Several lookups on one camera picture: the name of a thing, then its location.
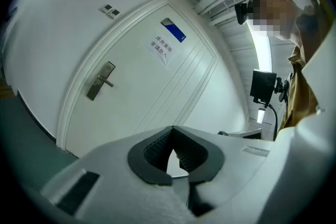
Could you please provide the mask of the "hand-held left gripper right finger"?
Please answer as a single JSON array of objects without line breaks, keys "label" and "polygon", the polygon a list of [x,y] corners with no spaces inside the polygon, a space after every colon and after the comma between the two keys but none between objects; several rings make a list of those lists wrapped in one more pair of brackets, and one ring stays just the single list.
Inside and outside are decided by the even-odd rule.
[{"label": "hand-held left gripper right finger", "polygon": [[262,129],[218,134],[186,126],[182,129],[215,144],[224,154],[223,166],[213,180],[196,188],[201,201],[211,208],[238,194],[259,170],[273,146],[273,141],[262,139]]}]

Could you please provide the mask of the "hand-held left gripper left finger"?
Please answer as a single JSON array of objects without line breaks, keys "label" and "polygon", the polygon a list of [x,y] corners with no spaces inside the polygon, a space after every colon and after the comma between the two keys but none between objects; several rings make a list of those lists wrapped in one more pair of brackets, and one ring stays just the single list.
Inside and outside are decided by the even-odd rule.
[{"label": "hand-held left gripper left finger", "polygon": [[76,218],[186,218],[188,209],[173,187],[144,182],[128,164],[132,146],[163,130],[161,127],[96,147],[55,175],[41,194],[56,206],[92,172],[98,179],[75,211]]}]

